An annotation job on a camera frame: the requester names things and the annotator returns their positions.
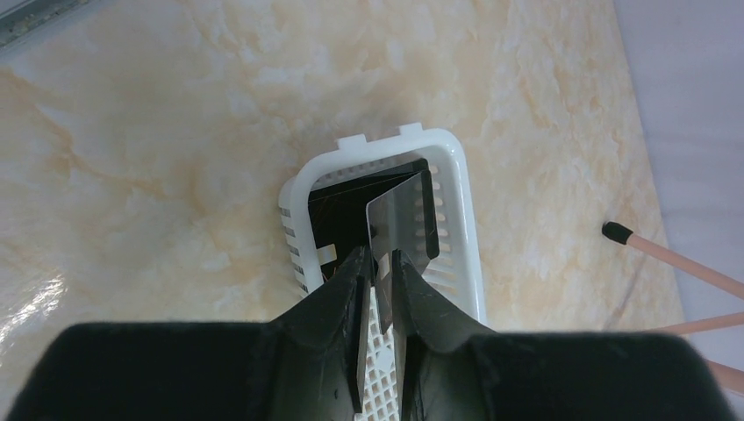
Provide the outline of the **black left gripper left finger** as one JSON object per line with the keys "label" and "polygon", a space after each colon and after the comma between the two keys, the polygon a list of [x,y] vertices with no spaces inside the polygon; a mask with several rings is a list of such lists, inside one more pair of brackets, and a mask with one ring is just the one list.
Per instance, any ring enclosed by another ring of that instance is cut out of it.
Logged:
{"label": "black left gripper left finger", "polygon": [[46,349],[11,420],[351,420],[362,410],[370,250],[258,322],[84,323]]}

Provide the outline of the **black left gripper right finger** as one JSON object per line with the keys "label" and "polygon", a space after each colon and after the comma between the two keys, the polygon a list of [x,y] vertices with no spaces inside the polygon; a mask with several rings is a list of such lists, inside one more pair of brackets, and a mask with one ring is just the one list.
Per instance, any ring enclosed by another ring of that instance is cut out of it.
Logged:
{"label": "black left gripper right finger", "polygon": [[391,256],[403,420],[732,420],[683,339],[655,333],[499,333]]}

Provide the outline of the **black credit card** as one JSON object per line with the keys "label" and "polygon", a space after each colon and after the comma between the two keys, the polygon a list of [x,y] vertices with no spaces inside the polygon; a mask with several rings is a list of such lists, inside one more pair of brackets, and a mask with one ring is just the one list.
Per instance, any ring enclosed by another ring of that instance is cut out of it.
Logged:
{"label": "black credit card", "polygon": [[420,158],[310,193],[308,211],[323,280],[330,280],[356,247],[370,246],[367,204],[403,176],[424,169],[430,171],[429,163]]}
{"label": "black credit card", "polygon": [[440,254],[431,172],[405,175],[367,204],[368,239],[374,258],[376,308],[381,334],[392,325],[392,257],[396,250],[419,274]]}

